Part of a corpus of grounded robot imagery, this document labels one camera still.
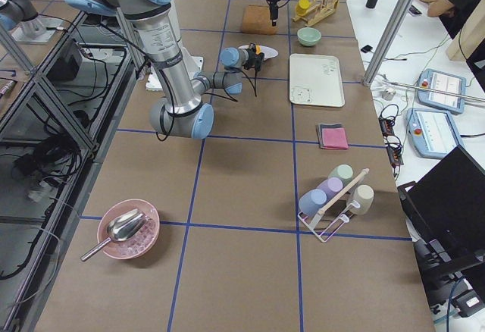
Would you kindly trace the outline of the white round plate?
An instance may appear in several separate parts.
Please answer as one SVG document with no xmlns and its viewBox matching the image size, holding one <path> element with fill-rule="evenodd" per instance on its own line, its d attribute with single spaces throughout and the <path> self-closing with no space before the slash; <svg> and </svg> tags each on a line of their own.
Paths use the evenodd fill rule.
<svg viewBox="0 0 485 332">
<path fill-rule="evenodd" d="M 239 49 L 248 49 L 249 47 L 255 47 L 257 44 L 254 45 L 240 45 Z M 261 51 L 264 54 L 264 60 L 276 58 L 278 56 L 278 51 L 276 49 L 273 49 L 271 47 L 265 46 L 265 45 L 259 45 L 261 46 Z"/>
</svg>

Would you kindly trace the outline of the cream bear serving tray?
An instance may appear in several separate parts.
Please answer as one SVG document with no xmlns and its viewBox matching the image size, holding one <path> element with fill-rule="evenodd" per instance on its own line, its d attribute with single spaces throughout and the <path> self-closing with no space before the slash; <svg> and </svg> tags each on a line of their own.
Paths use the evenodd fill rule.
<svg viewBox="0 0 485 332">
<path fill-rule="evenodd" d="M 332 55 L 291 54 L 289 100 L 294 105 L 345 105 L 339 59 Z"/>
</svg>

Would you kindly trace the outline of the wooden cutting board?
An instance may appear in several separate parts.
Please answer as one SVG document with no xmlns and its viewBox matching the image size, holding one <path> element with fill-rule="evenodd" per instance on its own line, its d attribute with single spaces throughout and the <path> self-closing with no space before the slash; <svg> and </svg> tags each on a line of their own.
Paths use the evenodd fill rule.
<svg viewBox="0 0 485 332">
<path fill-rule="evenodd" d="M 248 5 L 243 12 L 240 30 L 242 33 L 269 36 L 277 33 L 277 26 L 272 25 L 267 6 Z"/>
</svg>

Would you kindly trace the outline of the yellow cup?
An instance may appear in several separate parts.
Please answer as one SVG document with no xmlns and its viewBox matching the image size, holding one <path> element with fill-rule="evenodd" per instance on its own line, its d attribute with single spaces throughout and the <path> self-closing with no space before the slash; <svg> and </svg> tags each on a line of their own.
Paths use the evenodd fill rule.
<svg viewBox="0 0 485 332">
<path fill-rule="evenodd" d="M 295 6 L 295 13 L 297 16 L 303 17 L 307 14 L 311 2 L 309 0 L 298 0 Z"/>
</svg>

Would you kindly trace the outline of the green bowl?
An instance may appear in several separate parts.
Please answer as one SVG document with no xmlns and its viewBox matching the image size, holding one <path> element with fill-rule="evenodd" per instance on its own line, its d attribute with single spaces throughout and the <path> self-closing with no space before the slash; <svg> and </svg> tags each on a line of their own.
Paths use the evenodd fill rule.
<svg viewBox="0 0 485 332">
<path fill-rule="evenodd" d="M 305 47 L 316 46 L 321 40 L 321 32 L 313 27 L 303 27 L 298 29 L 298 42 Z"/>
</svg>

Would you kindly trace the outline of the wooden dish rack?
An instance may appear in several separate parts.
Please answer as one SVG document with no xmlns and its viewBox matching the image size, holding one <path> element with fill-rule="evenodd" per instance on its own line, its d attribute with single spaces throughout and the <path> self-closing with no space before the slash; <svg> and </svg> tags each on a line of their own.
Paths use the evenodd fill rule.
<svg viewBox="0 0 485 332">
<path fill-rule="evenodd" d="M 310 8 L 305 16 L 297 16 L 294 11 L 293 22 L 304 22 L 306 27 L 313 27 L 317 23 L 334 14 L 340 0 L 309 0 Z"/>
</svg>

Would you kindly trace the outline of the pink cloth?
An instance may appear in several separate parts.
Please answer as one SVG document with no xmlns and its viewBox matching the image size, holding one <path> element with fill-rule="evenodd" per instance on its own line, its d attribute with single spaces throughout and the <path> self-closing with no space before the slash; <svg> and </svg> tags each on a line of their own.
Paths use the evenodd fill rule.
<svg viewBox="0 0 485 332">
<path fill-rule="evenodd" d="M 347 150 L 349 148 L 346 131 L 343 127 L 324 128 L 321 135 L 324 149 Z"/>
</svg>

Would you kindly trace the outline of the green cup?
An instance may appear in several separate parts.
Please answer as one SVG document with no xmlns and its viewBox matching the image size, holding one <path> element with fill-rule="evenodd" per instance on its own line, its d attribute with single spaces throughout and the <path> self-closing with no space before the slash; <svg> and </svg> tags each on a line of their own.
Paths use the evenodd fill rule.
<svg viewBox="0 0 485 332">
<path fill-rule="evenodd" d="M 329 178 L 335 177 L 341 180 L 343 186 L 347 186 L 353 179 L 354 171 L 348 164 L 340 164 L 336 166 L 328 175 Z"/>
</svg>

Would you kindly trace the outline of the purple cup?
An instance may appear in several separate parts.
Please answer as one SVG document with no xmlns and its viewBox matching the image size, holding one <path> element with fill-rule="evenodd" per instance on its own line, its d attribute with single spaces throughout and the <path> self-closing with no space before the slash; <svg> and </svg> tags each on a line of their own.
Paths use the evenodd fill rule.
<svg viewBox="0 0 485 332">
<path fill-rule="evenodd" d="M 329 177 L 318 184 L 317 188 L 322 190 L 330 200 L 343 189 L 343 182 L 338 177 Z"/>
</svg>

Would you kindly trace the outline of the blue cup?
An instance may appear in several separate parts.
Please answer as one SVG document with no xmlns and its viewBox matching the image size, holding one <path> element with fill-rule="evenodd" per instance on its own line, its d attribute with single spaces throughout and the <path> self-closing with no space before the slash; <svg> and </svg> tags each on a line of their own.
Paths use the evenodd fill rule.
<svg viewBox="0 0 485 332">
<path fill-rule="evenodd" d="M 312 189 L 299 199 L 299 211 L 313 217 L 326 202 L 327 194 L 322 189 Z"/>
</svg>

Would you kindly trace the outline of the wooden rod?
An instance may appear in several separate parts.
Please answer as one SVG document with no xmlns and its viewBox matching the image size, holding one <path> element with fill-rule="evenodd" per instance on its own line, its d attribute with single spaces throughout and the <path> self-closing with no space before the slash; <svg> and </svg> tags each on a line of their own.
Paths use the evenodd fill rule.
<svg viewBox="0 0 485 332">
<path fill-rule="evenodd" d="M 323 216 L 325 212 L 339 199 L 341 199 L 345 194 L 350 193 L 354 188 L 356 188 L 365 177 L 369 174 L 370 169 L 364 168 L 361 170 L 354 179 L 352 179 L 346 186 L 343 187 L 330 201 L 328 201 L 323 207 L 321 207 L 317 214 Z"/>
</svg>

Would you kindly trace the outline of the far teach pendant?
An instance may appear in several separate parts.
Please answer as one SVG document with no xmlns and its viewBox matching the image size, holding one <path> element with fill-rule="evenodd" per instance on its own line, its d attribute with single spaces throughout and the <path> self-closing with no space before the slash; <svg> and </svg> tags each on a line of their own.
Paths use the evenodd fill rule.
<svg viewBox="0 0 485 332">
<path fill-rule="evenodd" d="M 418 91 L 418 101 L 422 105 L 453 114 L 464 112 L 465 100 L 459 97 L 466 93 L 464 77 L 428 68 L 421 73 L 418 83 L 425 88 Z"/>
</svg>

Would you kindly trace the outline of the teach pendant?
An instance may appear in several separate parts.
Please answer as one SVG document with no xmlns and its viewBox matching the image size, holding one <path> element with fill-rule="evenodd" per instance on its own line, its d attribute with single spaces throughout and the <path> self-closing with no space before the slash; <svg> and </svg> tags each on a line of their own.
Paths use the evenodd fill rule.
<svg viewBox="0 0 485 332">
<path fill-rule="evenodd" d="M 418 83 L 425 88 L 418 91 L 418 101 L 422 105 L 453 114 L 464 112 L 465 100 L 459 97 L 466 93 L 464 77 L 428 68 L 421 73 Z"/>
<path fill-rule="evenodd" d="M 464 145 L 449 111 L 411 108 L 406 124 L 411 143 L 422 158 L 442 159 Z"/>
</svg>

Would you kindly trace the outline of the beige cup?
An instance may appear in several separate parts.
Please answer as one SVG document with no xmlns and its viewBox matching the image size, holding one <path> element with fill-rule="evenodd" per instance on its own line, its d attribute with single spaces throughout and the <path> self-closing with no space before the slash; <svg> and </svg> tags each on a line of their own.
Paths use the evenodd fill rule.
<svg viewBox="0 0 485 332">
<path fill-rule="evenodd" d="M 364 215 L 374 201 L 374 190 L 366 184 L 357 186 L 350 194 L 347 205 L 351 205 L 350 212 L 354 215 Z"/>
</svg>

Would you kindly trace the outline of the near teach pendant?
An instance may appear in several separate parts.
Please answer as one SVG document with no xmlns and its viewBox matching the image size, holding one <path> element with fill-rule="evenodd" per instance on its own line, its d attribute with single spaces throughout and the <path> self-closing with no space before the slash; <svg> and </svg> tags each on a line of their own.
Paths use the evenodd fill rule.
<svg viewBox="0 0 485 332">
<path fill-rule="evenodd" d="M 422 158 L 442 159 L 464 145 L 449 111 L 411 108 L 406 124 L 411 143 Z"/>
</svg>

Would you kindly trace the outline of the metal scoop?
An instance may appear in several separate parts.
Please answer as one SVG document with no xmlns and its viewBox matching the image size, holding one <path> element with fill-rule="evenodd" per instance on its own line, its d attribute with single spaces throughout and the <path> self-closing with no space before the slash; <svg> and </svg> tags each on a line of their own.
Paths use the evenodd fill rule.
<svg viewBox="0 0 485 332">
<path fill-rule="evenodd" d="M 145 214 L 137 208 L 115 218 L 106 228 L 107 237 L 82 255 L 80 260 L 86 262 L 109 243 L 121 243 L 127 241 L 139 232 L 146 221 L 147 218 Z"/>
</svg>

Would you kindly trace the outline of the pink bowl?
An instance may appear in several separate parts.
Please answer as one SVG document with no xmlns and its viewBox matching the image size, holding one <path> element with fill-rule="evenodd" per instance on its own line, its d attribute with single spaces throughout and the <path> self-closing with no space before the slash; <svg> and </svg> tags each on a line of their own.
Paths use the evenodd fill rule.
<svg viewBox="0 0 485 332">
<path fill-rule="evenodd" d="M 160 232 L 155 206 L 143 199 L 128 199 L 113 205 L 102 217 L 97 230 L 98 243 L 111 238 L 102 248 L 108 257 L 128 260 L 146 254 Z"/>
</svg>

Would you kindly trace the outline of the black laptop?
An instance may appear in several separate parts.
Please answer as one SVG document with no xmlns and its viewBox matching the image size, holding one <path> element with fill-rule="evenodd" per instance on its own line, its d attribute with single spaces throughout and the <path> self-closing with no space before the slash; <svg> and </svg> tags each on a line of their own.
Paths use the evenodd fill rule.
<svg viewBox="0 0 485 332">
<path fill-rule="evenodd" d="M 484 169 L 463 146 L 398 191 L 423 240 L 436 240 L 453 255 L 484 248 Z"/>
</svg>

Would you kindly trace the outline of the aluminium frame post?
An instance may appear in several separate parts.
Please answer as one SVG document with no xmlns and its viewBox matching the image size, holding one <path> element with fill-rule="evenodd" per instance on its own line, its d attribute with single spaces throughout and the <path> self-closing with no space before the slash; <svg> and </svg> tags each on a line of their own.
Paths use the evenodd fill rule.
<svg viewBox="0 0 485 332">
<path fill-rule="evenodd" d="M 390 16 L 390 19 L 386 25 L 383 35 L 376 47 L 375 53 L 368 65 L 365 75 L 362 78 L 362 84 L 366 87 L 370 87 L 374 78 L 377 75 L 380 66 L 382 65 L 399 28 L 404 21 L 405 15 L 408 12 L 413 0 L 398 0 L 396 6 Z"/>
</svg>

